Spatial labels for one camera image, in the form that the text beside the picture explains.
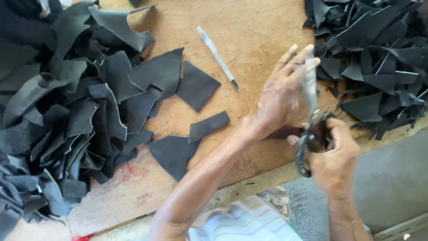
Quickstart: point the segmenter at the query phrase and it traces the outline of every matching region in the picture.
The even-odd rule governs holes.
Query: wooden workbench
[[[158,116],[146,123],[146,127],[154,131],[154,139],[167,135],[188,136],[191,123],[224,110],[231,119],[229,125],[201,141],[188,164],[188,169],[191,169],[249,111],[257,100],[264,81],[284,52],[294,43],[299,45],[299,49],[313,43],[313,32],[301,27],[306,19],[303,0],[144,1],[144,4],[150,3],[158,5],[128,17],[136,31],[150,30],[156,39],[150,51],[144,53],[147,58],[185,47],[183,60],[189,60],[222,83],[198,113],[177,96],[162,101]],[[100,0],[100,4],[105,9],[133,8],[128,0]],[[235,77],[240,92],[228,81],[200,38],[197,26],[201,26],[216,45],[219,55]],[[321,90],[318,100],[321,111],[334,111],[338,100],[330,92],[323,91],[325,83],[320,81],[318,85]],[[336,114],[348,125],[355,122],[344,112],[337,111]],[[306,115],[305,112],[297,114],[292,123],[297,125],[303,122]],[[363,137],[361,140],[364,141],[359,142],[367,146],[366,151],[370,151],[380,147],[379,143],[398,140],[427,125],[428,122],[424,119],[416,125],[415,130],[406,132],[407,128],[399,128],[392,132],[403,133],[402,135],[386,134],[382,142],[366,141],[366,137]],[[356,138],[365,134],[366,132],[353,131]],[[214,208],[226,201],[243,198],[237,191],[239,188],[254,189],[256,193],[297,178],[294,164],[291,163],[294,153],[287,147],[285,140],[264,140],[246,152],[222,182],[223,186],[228,187],[216,193],[221,201],[208,206]],[[272,181],[255,186],[244,186],[245,182],[241,182],[257,178],[269,170],[272,170],[269,172]],[[76,238],[99,232],[156,211],[175,185],[176,181],[156,163],[148,148],[142,145],[137,158],[116,169],[112,180],[104,185],[93,181],[91,192],[65,218],[66,227],[51,222],[25,224],[21,220],[8,240],[43,239],[37,236],[43,232],[49,235],[48,240],[67,240],[71,236]]]

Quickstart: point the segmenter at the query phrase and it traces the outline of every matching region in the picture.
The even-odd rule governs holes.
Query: pile of leather scraps
[[[104,10],[82,1],[50,6],[45,18],[11,6],[0,0],[0,240],[20,217],[62,222],[90,177],[107,182],[142,143],[179,181],[201,138],[230,121],[224,111],[192,124],[189,137],[150,142],[144,123],[160,101],[176,93],[199,111],[220,86],[188,61],[179,79],[184,48],[142,63],[154,38],[126,18],[153,4]]]
[[[414,0],[307,0],[304,27],[315,33],[317,77],[356,122],[381,140],[425,116],[428,43]],[[338,90],[345,81],[346,89]],[[348,96],[354,100],[345,102]]]

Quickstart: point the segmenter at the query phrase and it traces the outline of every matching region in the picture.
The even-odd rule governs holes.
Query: scissors
[[[316,73],[313,54],[306,58],[307,76],[302,84],[309,109],[308,123],[300,135],[300,143],[296,153],[296,166],[299,173],[304,177],[311,177],[311,170],[306,163],[308,152],[319,152],[326,150],[332,141],[330,130],[326,126],[329,117],[335,117],[333,112],[326,111],[320,114],[317,102]]]

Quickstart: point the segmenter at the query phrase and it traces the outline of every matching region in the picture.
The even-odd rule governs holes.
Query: forearm
[[[158,209],[152,221],[151,240],[183,240],[229,170],[255,142],[240,124],[191,169]]]
[[[369,241],[363,223],[358,216],[352,194],[328,199],[330,240]]]

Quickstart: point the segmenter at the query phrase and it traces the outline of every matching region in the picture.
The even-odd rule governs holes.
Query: pen
[[[204,30],[202,30],[201,26],[197,27],[199,34],[201,35],[202,39],[204,40],[205,44],[208,46],[208,48],[213,53],[215,59],[220,64],[223,71],[226,73],[227,77],[229,78],[230,82],[232,82],[233,86],[239,91],[238,84],[236,84],[235,79],[233,78],[232,74],[227,69],[226,65],[224,65],[223,61],[221,60],[220,56],[217,54],[217,49],[215,48],[213,42],[211,39],[208,38],[208,36],[205,34]]]

